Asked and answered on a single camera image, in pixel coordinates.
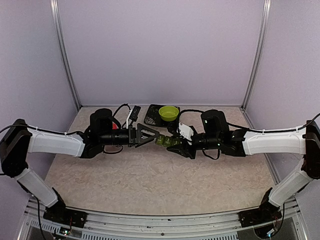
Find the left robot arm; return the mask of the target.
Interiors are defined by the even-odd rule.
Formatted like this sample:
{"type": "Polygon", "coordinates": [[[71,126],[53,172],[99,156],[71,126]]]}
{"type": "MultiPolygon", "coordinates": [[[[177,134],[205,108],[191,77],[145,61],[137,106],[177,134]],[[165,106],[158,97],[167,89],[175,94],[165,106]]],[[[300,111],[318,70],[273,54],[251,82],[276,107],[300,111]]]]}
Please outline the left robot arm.
{"type": "Polygon", "coordinates": [[[70,218],[59,194],[49,187],[27,164],[29,153],[69,155],[92,159],[103,153],[106,146],[140,147],[156,139],[160,133],[143,124],[122,128],[108,108],[100,108],[90,115],[85,132],[55,132],[27,125],[17,119],[5,127],[0,141],[0,165],[5,176],[14,178],[27,192],[47,207],[57,221],[70,218]]]}

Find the green pill organizer box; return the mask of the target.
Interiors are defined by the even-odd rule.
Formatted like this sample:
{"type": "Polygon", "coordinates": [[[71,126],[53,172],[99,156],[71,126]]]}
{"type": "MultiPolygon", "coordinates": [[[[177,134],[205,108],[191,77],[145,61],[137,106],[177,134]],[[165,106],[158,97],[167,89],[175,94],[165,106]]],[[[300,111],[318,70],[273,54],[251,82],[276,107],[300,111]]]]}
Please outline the green pill organizer box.
{"type": "Polygon", "coordinates": [[[181,143],[179,138],[174,138],[170,136],[160,135],[156,138],[155,143],[159,146],[169,148],[181,143]]]}

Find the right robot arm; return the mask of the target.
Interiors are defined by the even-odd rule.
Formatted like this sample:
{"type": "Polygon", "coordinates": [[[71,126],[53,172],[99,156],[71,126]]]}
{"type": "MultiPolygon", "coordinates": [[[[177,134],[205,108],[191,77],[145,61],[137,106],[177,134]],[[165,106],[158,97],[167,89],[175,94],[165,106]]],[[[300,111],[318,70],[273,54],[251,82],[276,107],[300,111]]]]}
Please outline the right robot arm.
{"type": "Polygon", "coordinates": [[[202,111],[200,117],[203,133],[197,133],[194,127],[180,122],[171,128],[179,144],[167,147],[169,152],[190,159],[196,157],[197,151],[206,150],[217,150],[218,154],[232,157],[269,153],[303,156],[289,175],[265,193],[255,212],[260,222],[268,221],[287,199],[320,178],[320,129],[314,119],[288,129],[255,130],[236,126],[235,130],[230,130],[231,124],[223,111],[202,111]]]}

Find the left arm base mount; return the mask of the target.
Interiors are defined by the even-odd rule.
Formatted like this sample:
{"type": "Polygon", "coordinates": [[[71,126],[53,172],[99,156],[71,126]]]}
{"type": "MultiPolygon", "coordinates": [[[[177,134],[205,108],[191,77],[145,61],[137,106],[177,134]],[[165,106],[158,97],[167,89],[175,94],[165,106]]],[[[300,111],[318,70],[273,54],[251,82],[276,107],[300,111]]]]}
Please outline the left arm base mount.
{"type": "Polygon", "coordinates": [[[77,228],[84,228],[87,216],[88,214],[84,211],[59,206],[46,207],[43,214],[45,220],[77,228]]]}

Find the red pill bottle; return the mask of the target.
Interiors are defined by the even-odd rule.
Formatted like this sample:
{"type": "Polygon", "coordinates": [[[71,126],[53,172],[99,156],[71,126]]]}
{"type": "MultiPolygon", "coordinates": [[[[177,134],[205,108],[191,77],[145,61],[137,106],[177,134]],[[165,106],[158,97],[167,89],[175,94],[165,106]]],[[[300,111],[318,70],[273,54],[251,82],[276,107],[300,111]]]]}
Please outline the red pill bottle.
{"type": "Polygon", "coordinates": [[[113,129],[113,130],[116,130],[117,128],[118,128],[118,126],[117,126],[115,123],[113,123],[113,124],[112,124],[112,129],[113,129]]]}

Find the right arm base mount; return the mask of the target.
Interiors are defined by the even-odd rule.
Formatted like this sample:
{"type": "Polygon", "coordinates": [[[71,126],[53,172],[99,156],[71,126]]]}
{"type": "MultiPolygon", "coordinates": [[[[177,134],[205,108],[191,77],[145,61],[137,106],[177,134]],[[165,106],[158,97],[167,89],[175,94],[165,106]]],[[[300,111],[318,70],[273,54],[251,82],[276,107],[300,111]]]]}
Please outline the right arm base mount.
{"type": "Polygon", "coordinates": [[[240,211],[238,216],[241,227],[245,228],[281,219],[282,213],[279,207],[267,204],[250,210],[240,211]]]}

